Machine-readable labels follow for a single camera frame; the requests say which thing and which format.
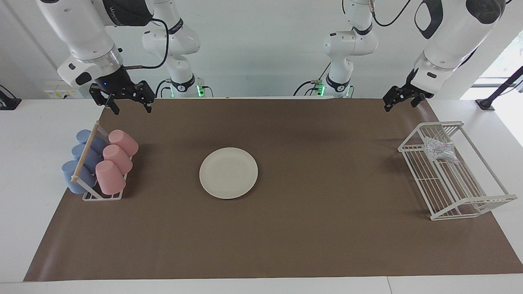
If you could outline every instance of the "green indicator light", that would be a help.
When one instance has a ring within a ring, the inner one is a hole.
[[[317,88],[316,96],[323,96],[323,94],[325,93],[325,86],[323,85],[323,83],[318,81],[314,83],[314,87]]]
[[[201,86],[197,86],[197,88],[198,88],[198,95],[200,97],[205,96],[205,91],[203,90],[203,88]]]

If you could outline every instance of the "white wire basket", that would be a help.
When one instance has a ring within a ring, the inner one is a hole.
[[[72,183],[78,183],[80,186],[82,186],[84,189],[87,190],[86,193],[84,193],[82,199],[84,201],[111,201],[111,200],[120,200],[122,199],[123,190],[120,193],[114,194],[114,195],[105,195],[102,192],[98,192],[97,190],[100,190],[98,187],[98,181],[96,181],[95,186],[93,188],[89,187],[88,184],[86,184],[81,178],[80,178],[80,171],[82,169],[82,166],[84,165],[85,159],[87,158],[87,152],[89,151],[89,148],[91,147],[93,140],[95,136],[99,134],[102,138],[104,138],[106,141],[109,140],[109,135],[107,132],[100,126],[100,122],[96,121],[95,125],[93,126],[93,129],[91,131],[91,134],[89,138],[87,139],[87,142],[85,143],[84,151],[82,152],[82,155],[80,156],[80,160],[78,161],[78,164],[76,166],[76,170],[74,171],[73,176],[71,176],[71,182]],[[125,174],[123,176],[124,180],[127,180],[127,175]]]
[[[427,157],[427,138],[450,142],[461,132],[470,147],[492,175],[504,195],[488,196],[460,156],[459,163],[431,161]],[[511,195],[463,130],[462,121],[420,123],[398,148],[430,211],[431,220],[473,218],[517,199]]]

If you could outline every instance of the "crumpled foil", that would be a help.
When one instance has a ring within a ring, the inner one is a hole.
[[[443,159],[451,163],[459,163],[456,150],[454,149],[454,142],[444,143],[430,137],[426,137],[425,140],[427,142],[425,149],[430,161]]]

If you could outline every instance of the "white plate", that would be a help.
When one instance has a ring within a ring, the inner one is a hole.
[[[244,195],[256,183],[258,165],[238,148],[223,148],[209,154],[200,167],[200,182],[205,191],[221,199]]]

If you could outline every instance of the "pink cup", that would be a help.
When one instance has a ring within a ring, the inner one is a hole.
[[[126,180],[112,161],[104,160],[96,165],[96,178],[101,192],[105,195],[114,195],[123,191]]]
[[[130,172],[132,169],[132,161],[118,145],[109,145],[104,148],[104,160],[110,160],[116,164],[122,175]]]
[[[109,134],[109,142],[120,146],[128,157],[134,156],[138,152],[138,143],[122,130],[114,130]]]

